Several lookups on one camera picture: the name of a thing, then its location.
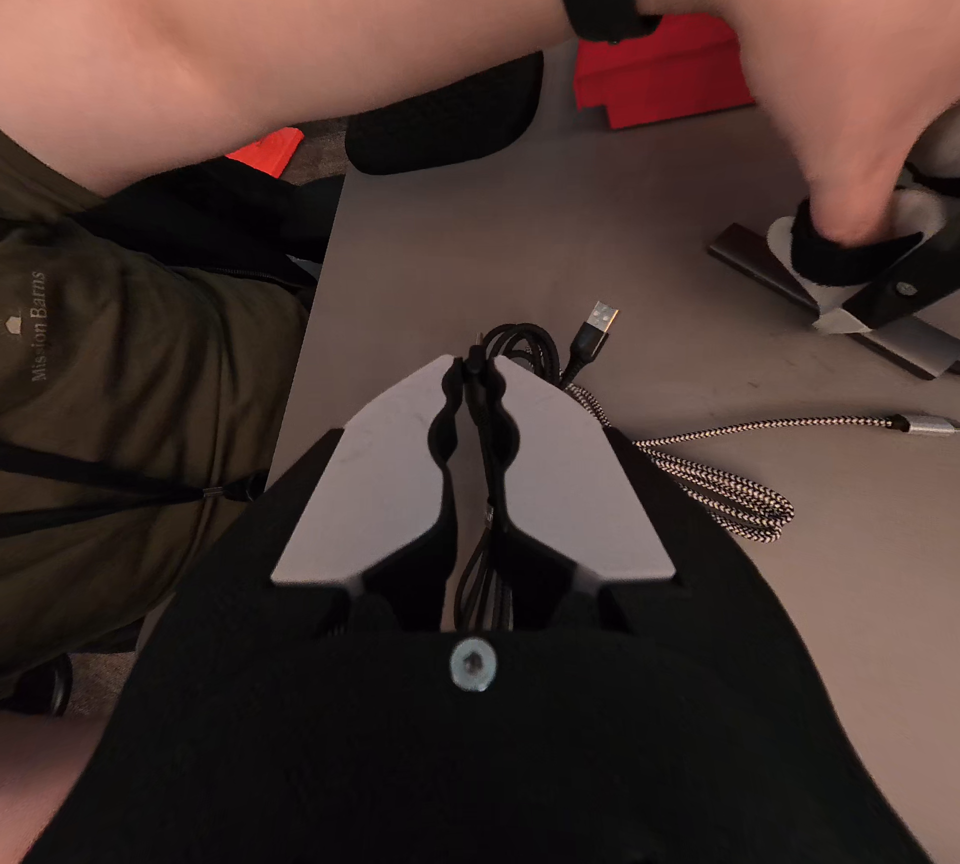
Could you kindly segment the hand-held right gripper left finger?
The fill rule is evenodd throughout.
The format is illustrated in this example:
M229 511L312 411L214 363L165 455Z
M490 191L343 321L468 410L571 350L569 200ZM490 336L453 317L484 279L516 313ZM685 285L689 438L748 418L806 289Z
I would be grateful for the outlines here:
M396 614L441 613L457 560L449 462L459 407L460 360L443 354L354 414L271 582L375 594Z

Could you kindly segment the red plastic bin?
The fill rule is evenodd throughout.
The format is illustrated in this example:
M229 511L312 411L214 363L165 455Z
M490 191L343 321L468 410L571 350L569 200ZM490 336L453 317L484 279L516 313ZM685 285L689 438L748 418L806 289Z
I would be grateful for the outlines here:
M580 41L579 110L602 108L614 130L751 106L735 31L705 13L667 15L644 37Z

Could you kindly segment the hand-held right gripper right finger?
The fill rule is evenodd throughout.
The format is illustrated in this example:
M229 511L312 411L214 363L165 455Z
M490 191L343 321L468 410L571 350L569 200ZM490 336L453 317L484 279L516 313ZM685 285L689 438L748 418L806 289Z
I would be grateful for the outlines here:
M600 422L506 357L487 363L490 560L516 618L566 595L664 584L675 564Z

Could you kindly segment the person's bare leg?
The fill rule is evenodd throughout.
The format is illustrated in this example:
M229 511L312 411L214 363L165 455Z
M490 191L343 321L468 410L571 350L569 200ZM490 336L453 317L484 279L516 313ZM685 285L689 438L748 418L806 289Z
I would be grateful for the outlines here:
M106 720L1 713L1 861L18 863L57 813Z

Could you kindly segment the grey usb hub with cable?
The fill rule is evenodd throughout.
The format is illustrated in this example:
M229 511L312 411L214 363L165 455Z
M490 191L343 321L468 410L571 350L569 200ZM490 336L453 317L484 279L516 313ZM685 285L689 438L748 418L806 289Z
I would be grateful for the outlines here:
M762 235L733 223L707 246L706 252L818 318L819 308L814 299L774 257ZM933 380L945 374L959 373L958 338L915 316L905 317L880 330L850 334L848 339L916 378Z

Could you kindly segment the person's left hand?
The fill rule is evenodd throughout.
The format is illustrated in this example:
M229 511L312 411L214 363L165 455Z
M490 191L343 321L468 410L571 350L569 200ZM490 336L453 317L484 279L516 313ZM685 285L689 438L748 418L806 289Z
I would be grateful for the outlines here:
M637 0L708 12L737 32L752 96L806 181L819 234L887 239L902 165L958 102L958 0Z

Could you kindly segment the person's olive shirt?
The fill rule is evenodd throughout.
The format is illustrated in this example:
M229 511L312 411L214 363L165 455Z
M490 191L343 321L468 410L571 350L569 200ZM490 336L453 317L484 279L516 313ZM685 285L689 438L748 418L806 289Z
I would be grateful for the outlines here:
M340 181L101 198L2 135L2 679L160 605L263 487Z

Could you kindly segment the orange traffic cone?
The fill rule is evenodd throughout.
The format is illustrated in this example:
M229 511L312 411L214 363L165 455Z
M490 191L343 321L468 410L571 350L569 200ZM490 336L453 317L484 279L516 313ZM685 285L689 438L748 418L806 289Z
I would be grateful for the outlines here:
M225 157L280 179L305 137L304 132L295 126L282 127Z

